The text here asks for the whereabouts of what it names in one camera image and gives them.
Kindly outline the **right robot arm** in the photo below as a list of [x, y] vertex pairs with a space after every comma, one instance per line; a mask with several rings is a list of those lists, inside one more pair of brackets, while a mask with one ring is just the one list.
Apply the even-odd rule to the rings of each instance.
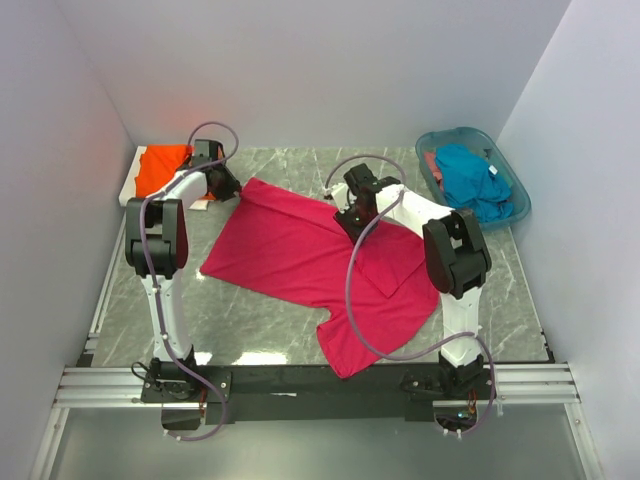
[[375, 349], [356, 325], [351, 283], [359, 248], [386, 217], [423, 240], [426, 271], [440, 294], [444, 339], [429, 347], [438, 352], [436, 379], [425, 386], [452, 399], [478, 387], [484, 362], [490, 359], [479, 337], [482, 288], [492, 267], [484, 235], [473, 211], [439, 205], [404, 185], [406, 175], [377, 178], [364, 163], [349, 169], [344, 181], [324, 185], [324, 197], [338, 211], [334, 219], [354, 244], [345, 281], [345, 303], [352, 329], [371, 352]]

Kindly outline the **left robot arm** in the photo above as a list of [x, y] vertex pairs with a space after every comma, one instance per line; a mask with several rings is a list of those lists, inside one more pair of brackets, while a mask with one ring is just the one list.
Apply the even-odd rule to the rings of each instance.
[[144, 367], [142, 399], [193, 401], [206, 394], [183, 308], [182, 274], [188, 259], [185, 210], [227, 201], [241, 184], [221, 162], [223, 145], [150, 145], [138, 160], [134, 194], [125, 205], [125, 259], [145, 289], [153, 357]]

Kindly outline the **pink t shirt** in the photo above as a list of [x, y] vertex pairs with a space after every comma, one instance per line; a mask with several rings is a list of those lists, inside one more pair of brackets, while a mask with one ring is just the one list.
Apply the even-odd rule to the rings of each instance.
[[[349, 378], [379, 356], [349, 322], [345, 281], [353, 245], [334, 220], [336, 208], [251, 178], [226, 222], [202, 274], [276, 299], [324, 308], [319, 346], [335, 374]], [[351, 305], [365, 340], [390, 354], [408, 343], [439, 304], [425, 265], [422, 240], [380, 222], [359, 249]]]

